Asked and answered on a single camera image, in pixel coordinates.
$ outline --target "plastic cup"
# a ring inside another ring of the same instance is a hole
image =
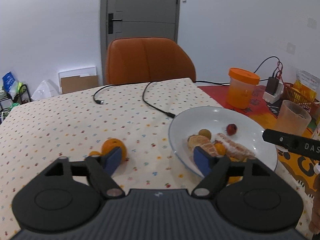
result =
[[[311,121],[310,114],[301,106],[289,100],[283,100],[276,125],[273,130],[301,136]],[[276,146],[283,152],[288,150]]]
[[[259,83],[260,77],[240,68],[230,68],[229,76],[230,86],[227,103],[240,109],[247,108],[252,97],[252,92]]]

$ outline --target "white plate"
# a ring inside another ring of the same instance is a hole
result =
[[[198,134],[201,129],[208,129],[212,135],[218,132],[227,135],[225,130],[231,123],[236,124],[238,130],[230,139],[252,150],[260,161],[274,171],[278,160],[277,151],[273,144],[262,139],[264,129],[249,117],[221,107],[195,107],[178,114],[169,127],[171,148],[186,167],[203,177],[188,149],[188,137]]]

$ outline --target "yellow package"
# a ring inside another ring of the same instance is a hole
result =
[[[293,88],[313,102],[317,95],[316,90],[320,86],[320,79],[300,69],[296,70],[296,77]]]

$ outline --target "orange chair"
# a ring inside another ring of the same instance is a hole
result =
[[[167,38],[127,38],[108,46],[108,84],[143,83],[189,77],[196,81],[188,55]]]

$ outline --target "red basket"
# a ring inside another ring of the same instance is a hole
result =
[[[315,99],[314,102],[311,102],[305,96],[297,92],[292,88],[293,84],[284,83],[284,92],[282,95],[282,99],[290,100],[298,105],[300,105],[303,109],[307,110],[307,112],[313,116],[318,108],[320,107],[319,101]]]

